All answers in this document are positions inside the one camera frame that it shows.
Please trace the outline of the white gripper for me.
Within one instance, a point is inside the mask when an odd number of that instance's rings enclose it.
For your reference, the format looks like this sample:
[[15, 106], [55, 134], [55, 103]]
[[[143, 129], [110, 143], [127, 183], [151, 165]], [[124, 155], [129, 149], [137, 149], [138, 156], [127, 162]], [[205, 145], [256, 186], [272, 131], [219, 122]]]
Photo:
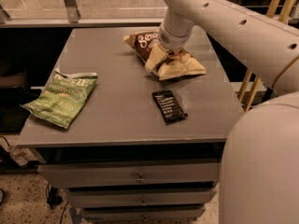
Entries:
[[[167, 58], [166, 49], [180, 49], [189, 39], [189, 35], [175, 36], [166, 31], [164, 24], [162, 23], [159, 28], [158, 37], [161, 44], [155, 44], [149, 54], [149, 58], [145, 64], [145, 68], [148, 72], [152, 72], [158, 64], [163, 62]], [[186, 63], [190, 59], [191, 55], [185, 49], [181, 49], [179, 52], [172, 52], [169, 54], [169, 58], [180, 63]]]

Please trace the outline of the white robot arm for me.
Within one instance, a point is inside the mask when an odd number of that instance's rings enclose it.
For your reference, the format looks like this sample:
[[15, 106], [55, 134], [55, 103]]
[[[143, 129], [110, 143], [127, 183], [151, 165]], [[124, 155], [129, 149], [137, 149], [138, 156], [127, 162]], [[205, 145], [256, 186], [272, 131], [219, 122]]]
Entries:
[[162, 46], [146, 63], [152, 71], [179, 51], [198, 25], [247, 72], [242, 96], [260, 82], [276, 98], [246, 112], [230, 131], [221, 159], [220, 224], [299, 224], [298, 32], [271, 13], [261, 15], [226, 0], [164, 0]]

